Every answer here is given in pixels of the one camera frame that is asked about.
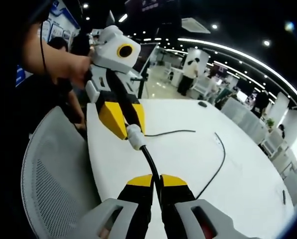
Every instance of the round white table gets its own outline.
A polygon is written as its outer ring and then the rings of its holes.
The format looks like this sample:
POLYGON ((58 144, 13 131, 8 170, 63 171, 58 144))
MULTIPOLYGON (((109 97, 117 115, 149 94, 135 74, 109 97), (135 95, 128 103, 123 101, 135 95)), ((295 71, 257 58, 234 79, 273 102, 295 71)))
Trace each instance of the round white table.
MULTIPOLYGON (((259 147, 235 123, 207 103, 195 100, 140 100, 145 110, 146 134, 179 129, 179 132, 147 138, 147 148, 159 174, 178 176, 196 196, 225 163, 201 195, 233 219, 234 227, 248 237, 274 239, 291 219, 294 208, 278 172, 259 147), (282 190, 287 203, 283 204, 282 190)), ((95 182, 101 200, 117 198, 126 183, 151 174, 140 151, 122 141, 99 120, 95 104, 88 104, 88 144, 95 182)), ((147 239, 167 238, 154 192, 147 239)))

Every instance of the monitor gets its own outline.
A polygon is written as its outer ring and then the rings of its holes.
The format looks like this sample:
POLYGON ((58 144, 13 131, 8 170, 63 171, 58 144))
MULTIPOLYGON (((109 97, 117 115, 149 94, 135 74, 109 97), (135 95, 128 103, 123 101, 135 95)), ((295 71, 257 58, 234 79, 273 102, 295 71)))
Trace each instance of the monitor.
POLYGON ((248 96, 247 96, 245 93, 243 93, 242 91, 239 91, 239 92, 237 93, 237 98, 238 98, 240 101, 245 102, 245 101, 247 100, 248 96))
POLYGON ((148 44, 141 44, 141 50, 133 69, 137 71, 139 74, 143 73, 143 70, 147 63, 149 62, 149 58, 154 52, 157 43, 148 43, 148 44))

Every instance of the curved light strip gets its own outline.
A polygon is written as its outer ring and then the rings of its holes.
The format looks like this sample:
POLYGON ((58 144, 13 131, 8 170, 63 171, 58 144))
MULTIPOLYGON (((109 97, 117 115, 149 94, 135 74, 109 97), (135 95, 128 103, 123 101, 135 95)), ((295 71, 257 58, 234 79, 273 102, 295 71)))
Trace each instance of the curved light strip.
POLYGON ((283 81, 296 95, 297 95, 297 90, 283 77, 281 76, 278 72, 276 72, 275 70, 273 70, 271 67, 267 66, 266 64, 264 64, 263 62, 255 59, 252 56, 249 56, 241 51, 235 50, 233 48, 227 47, 227 46, 223 46, 217 43, 213 43, 213 42, 209 42, 209 41, 202 41, 202 40, 196 40, 196 39, 188 39, 188 38, 178 38, 179 41, 185 41, 185 42, 194 42, 194 43, 200 43, 200 44, 204 44, 204 45, 209 45, 209 46, 214 46, 214 47, 218 47, 221 49, 225 49, 227 51, 231 51, 233 53, 239 54, 255 63, 257 63, 258 65, 264 67, 265 69, 267 69, 268 71, 270 71, 272 74, 274 74, 276 77, 278 77, 281 81, 283 81))
POLYGON ((234 68, 232 68, 232 67, 230 67, 230 66, 227 66, 227 65, 225 65, 225 64, 222 64, 221 62, 218 62, 218 61, 213 61, 213 62, 214 62, 215 64, 221 65, 221 66, 223 66, 223 67, 225 67, 225 68, 228 68, 228 69, 230 69, 230 70, 232 70, 232 71, 237 72, 239 75, 241 75, 241 76, 243 76, 244 78, 247 78, 248 80, 252 81, 254 84, 260 86, 262 89, 265 89, 265 87, 264 87, 263 85, 261 85, 260 83, 256 82, 255 80, 253 80, 253 79, 250 78, 249 76, 243 74, 242 72, 237 71, 236 69, 234 69, 234 68))
POLYGON ((182 54, 188 54, 188 52, 178 51, 178 50, 172 50, 172 49, 165 49, 165 51, 171 51, 171 52, 177 52, 177 53, 182 53, 182 54))

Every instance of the person's hand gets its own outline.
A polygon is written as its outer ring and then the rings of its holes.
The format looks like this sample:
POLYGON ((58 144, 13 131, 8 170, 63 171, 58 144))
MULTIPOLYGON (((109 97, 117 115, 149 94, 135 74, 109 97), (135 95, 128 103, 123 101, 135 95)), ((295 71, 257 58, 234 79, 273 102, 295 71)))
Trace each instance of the person's hand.
POLYGON ((74 85, 83 89, 85 87, 85 75, 91 64, 90 57, 72 55, 70 59, 70 79, 74 85))
POLYGON ((75 123, 74 125, 78 130, 86 130, 87 129, 85 123, 75 123))

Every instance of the white wall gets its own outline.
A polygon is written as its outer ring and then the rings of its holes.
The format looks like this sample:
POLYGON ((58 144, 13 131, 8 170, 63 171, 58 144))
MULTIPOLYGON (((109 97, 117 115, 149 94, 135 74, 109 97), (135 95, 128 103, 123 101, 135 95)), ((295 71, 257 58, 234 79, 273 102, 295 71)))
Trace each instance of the white wall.
POLYGON ((297 139, 297 111, 289 110, 282 124, 285 127, 285 140, 292 146, 297 139))
POLYGON ((275 100, 275 104, 269 110, 268 118, 272 118, 274 120, 274 127, 277 127, 285 113, 288 109, 289 98, 286 97, 283 93, 279 92, 277 95, 277 99, 275 100))

